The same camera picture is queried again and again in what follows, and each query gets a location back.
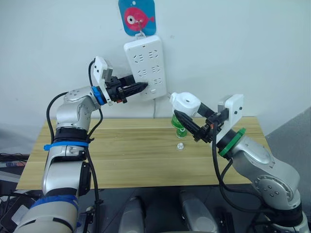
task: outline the power cord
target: power cord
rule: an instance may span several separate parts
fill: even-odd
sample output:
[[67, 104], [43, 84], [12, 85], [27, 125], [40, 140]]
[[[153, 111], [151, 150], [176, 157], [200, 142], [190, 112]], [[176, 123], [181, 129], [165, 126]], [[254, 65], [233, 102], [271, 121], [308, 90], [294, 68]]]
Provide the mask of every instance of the power cord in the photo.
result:
[[14, 193], [14, 192], [11, 192], [10, 194], [1, 194], [1, 196], [7, 196], [8, 199], [9, 197], [25, 197], [25, 198], [31, 198], [34, 200], [38, 200], [40, 198], [40, 196], [37, 196], [37, 195], [30, 195], [30, 194], [25, 194], [25, 193]]
[[[91, 76], [91, 67], [92, 65], [95, 63], [95, 58], [94, 60], [92, 60], [90, 62], [90, 64], [88, 65], [88, 79], [89, 79], [89, 84], [91, 86], [93, 86], [93, 82], [92, 82], [92, 76]], [[91, 129], [91, 131], [88, 133], [87, 137], [86, 137], [86, 141], [89, 142], [91, 139], [91, 136], [93, 134], [93, 132], [96, 130], [96, 128], [102, 123], [103, 121], [103, 113], [102, 110], [99, 108], [98, 109], [101, 118], [98, 121], [98, 123]], [[101, 200], [99, 198], [99, 190], [98, 190], [98, 183], [97, 183], [97, 177], [96, 177], [96, 172], [95, 172], [95, 167], [93, 165], [91, 156], [89, 154], [89, 150], [88, 147], [86, 148], [86, 158], [88, 160], [89, 166], [91, 168], [91, 172], [92, 172], [92, 177], [93, 177], [93, 182], [94, 182], [94, 194], [95, 194], [95, 232], [96, 233], [100, 233], [100, 205], [103, 202], [103, 200]]]
[[48, 105], [48, 108], [47, 108], [47, 122], [48, 122], [48, 126], [49, 126], [49, 129], [50, 129], [50, 134], [51, 134], [51, 144], [53, 143], [54, 141], [54, 130], [53, 130], [53, 127], [52, 127], [52, 124], [51, 124], [51, 119], [50, 119], [50, 109], [53, 105], [53, 103], [61, 96], [64, 96], [66, 95], [68, 92], [63, 92], [62, 94], [59, 94], [57, 96], [55, 96], [51, 102], [49, 103]]
[[10, 159], [10, 160], [18, 160], [18, 161], [21, 161], [21, 162], [27, 162], [27, 160], [25, 159], [21, 159], [19, 158], [18, 156], [25, 156], [21, 153], [14, 153], [14, 154], [7, 154], [7, 153], [0, 153], [0, 162], [1, 161], [5, 161], [7, 159]]
[[[233, 164], [233, 159], [230, 158], [229, 159], [229, 163], [225, 166], [225, 168], [223, 169], [223, 171], [221, 173], [221, 177], [222, 177], [223, 180], [224, 180], [224, 176], [225, 176], [226, 172], [229, 170], [229, 168], [231, 167], [232, 164]], [[264, 200], [263, 200], [262, 196], [260, 196], [258, 193], [254, 193], [254, 192], [247, 191], [247, 190], [242, 190], [242, 189], [229, 188], [226, 184], [224, 184], [224, 188], [225, 188], [225, 190], [227, 190], [229, 192], [233, 192], [233, 193], [245, 193], [245, 194], [253, 195], [253, 196], [257, 197], [260, 200], [261, 204], [264, 203]]]
[[[216, 173], [216, 177], [219, 181], [219, 189], [220, 192], [223, 196], [223, 198], [225, 199], [225, 201], [231, 205], [233, 208], [242, 211], [242, 212], [247, 212], [247, 213], [271, 213], [270, 210], [261, 210], [261, 209], [246, 209], [246, 208], [242, 208], [236, 204], [234, 204], [225, 194], [224, 189], [229, 189], [226, 184], [223, 181], [223, 177], [221, 176], [220, 172], [219, 172], [219, 167], [218, 167], [218, 161], [217, 161], [217, 147], [216, 147], [216, 140], [217, 140], [217, 129], [218, 129], [218, 122], [215, 121], [213, 122], [213, 124], [211, 125], [211, 128], [213, 130], [213, 134], [212, 134], [212, 157], [213, 157], [213, 163], [214, 163], [214, 169], [215, 169], [215, 173]], [[227, 165], [227, 167], [224, 169], [223, 172], [223, 176], [225, 175], [226, 171], [229, 169], [229, 165]]]
[[93, 86], [92, 77], [91, 77], [91, 68], [94, 63], [95, 63], [95, 58], [88, 65], [88, 79], [89, 79], [89, 83], [91, 84], [91, 86]]
[[258, 221], [258, 218], [261, 213], [256, 213], [251, 221], [251, 223], [246, 228], [246, 233], [251, 233], [251, 230], [253, 230], [254, 233], [257, 233], [256, 227], [259, 225], [270, 225], [271, 221]]

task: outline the wall socket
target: wall socket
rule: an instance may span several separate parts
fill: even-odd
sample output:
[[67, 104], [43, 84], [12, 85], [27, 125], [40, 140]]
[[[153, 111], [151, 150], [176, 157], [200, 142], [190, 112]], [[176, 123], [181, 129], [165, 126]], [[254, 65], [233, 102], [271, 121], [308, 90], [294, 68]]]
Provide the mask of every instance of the wall socket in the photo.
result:
[[136, 82], [147, 82], [140, 95], [152, 100], [167, 93], [163, 49], [160, 37], [152, 35], [124, 45], [124, 51]]

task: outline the table top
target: table top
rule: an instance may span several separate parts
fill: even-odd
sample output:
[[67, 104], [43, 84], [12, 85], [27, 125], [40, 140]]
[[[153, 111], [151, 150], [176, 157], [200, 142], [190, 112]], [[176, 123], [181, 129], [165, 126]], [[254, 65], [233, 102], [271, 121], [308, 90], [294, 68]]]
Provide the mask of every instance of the table top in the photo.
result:
[[[97, 119], [91, 121], [90, 128]], [[202, 126], [203, 118], [194, 121]], [[246, 135], [269, 149], [255, 117], [243, 117], [233, 128], [246, 128]], [[211, 147], [202, 140], [195, 142], [188, 133], [176, 137], [170, 118], [104, 119], [93, 133], [89, 151], [96, 169], [99, 188], [150, 187], [218, 184], [211, 156]], [[183, 150], [177, 144], [183, 142]], [[47, 123], [36, 141], [17, 189], [41, 189], [41, 179], [50, 143]], [[218, 156], [221, 170], [227, 160]], [[225, 177], [226, 183], [250, 183], [234, 168]]]

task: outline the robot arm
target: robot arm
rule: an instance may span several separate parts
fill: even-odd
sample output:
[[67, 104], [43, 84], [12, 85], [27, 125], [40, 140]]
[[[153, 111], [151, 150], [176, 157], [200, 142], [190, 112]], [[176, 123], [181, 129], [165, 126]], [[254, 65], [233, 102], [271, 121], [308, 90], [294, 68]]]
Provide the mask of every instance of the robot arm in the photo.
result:
[[[106, 64], [104, 59], [96, 59]], [[76, 229], [77, 198], [86, 194], [91, 184], [90, 164], [85, 162], [91, 141], [87, 135], [91, 113], [106, 103], [126, 103], [126, 97], [148, 85], [135, 83], [132, 75], [121, 79], [111, 76], [111, 66], [102, 67], [100, 71], [99, 86], [69, 91], [57, 109], [54, 140], [44, 147], [49, 151], [42, 179], [45, 197], [25, 214], [16, 233], [71, 233]]]
[[[182, 106], [182, 104], [174, 105], [172, 99], [171, 102], [173, 108]], [[235, 170], [252, 182], [266, 206], [275, 213], [275, 215], [266, 214], [266, 217], [273, 222], [273, 227], [277, 230], [275, 232], [309, 233], [297, 190], [300, 179], [298, 172], [291, 165], [275, 158], [263, 145], [244, 135], [245, 129], [238, 132], [231, 129], [242, 116], [242, 104], [242, 96], [233, 95], [222, 101], [218, 105], [219, 112], [215, 113], [201, 103], [197, 112], [206, 117], [206, 124], [203, 127], [196, 125], [191, 117], [183, 113], [183, 109], [174, 108], [174, 114], [193, 134], [195, 141], [202, 139], [206, 143], [212, 142], [212, 126], [217, 121], [219, 127], [216, 142], [219, 154], [228, 160], [232, 159]]]

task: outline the blue ring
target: blue ring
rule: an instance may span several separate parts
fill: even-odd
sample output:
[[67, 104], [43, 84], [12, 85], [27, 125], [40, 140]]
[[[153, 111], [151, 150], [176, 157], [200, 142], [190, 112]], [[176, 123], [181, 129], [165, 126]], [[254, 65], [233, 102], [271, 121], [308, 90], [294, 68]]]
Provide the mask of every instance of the blue ring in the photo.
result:
[[57, 146], [80, 146], [80, 147], [88, 147], [87, 142], [75, 142], [75, 141], [63, 141], [63, 142], [54, 142], [52, 144], [44, 145], [44, 150], [50, 150], [52, 147]]
[[95, 86], [93, 86], [92, 89], [93, 89], [94, 96], [95, 96], [96, 100], [98, 101], [98, 103], [100, 105], [104, 105], [105, 103], [104, 103], [104, 100], [102, 99], [102, 95], [99, 92], [99, 90], [97, 90], [97, 88]]
[[76, 207], [76, 209], [78, 210], [78, 205], [76, 203], [78, 199], [74, 195], [58, 195], [58, 196], [52, 196], [52, 197], [45, 197], [45, 198], [37, 200], [30, 208], [34, 208], [38, 205], [55, 202], [55, 201], [68, 202], [72, 204], [74, 207]]

